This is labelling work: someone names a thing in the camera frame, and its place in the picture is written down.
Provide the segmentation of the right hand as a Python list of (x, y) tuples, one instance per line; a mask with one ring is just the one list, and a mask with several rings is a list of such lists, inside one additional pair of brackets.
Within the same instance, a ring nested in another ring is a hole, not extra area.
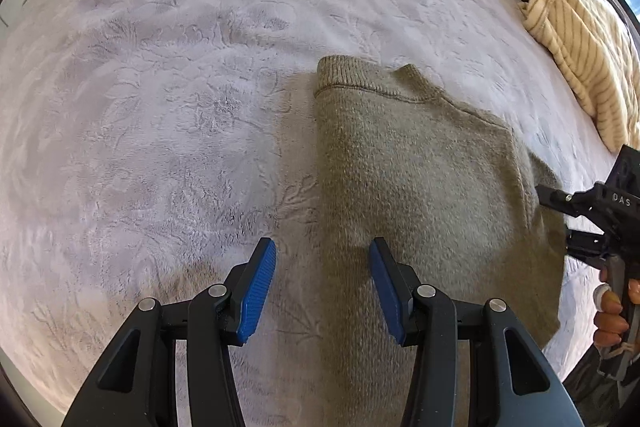
[(622, 317), (623, 306), (613, 291), (600, 291), (600, 307), (593, 317), (593, 324), (597, 330), (593, 334), (593, 344), (597, 348), (616, 346), (622, 341), (623, 333), (629, 329), (629, 324)]

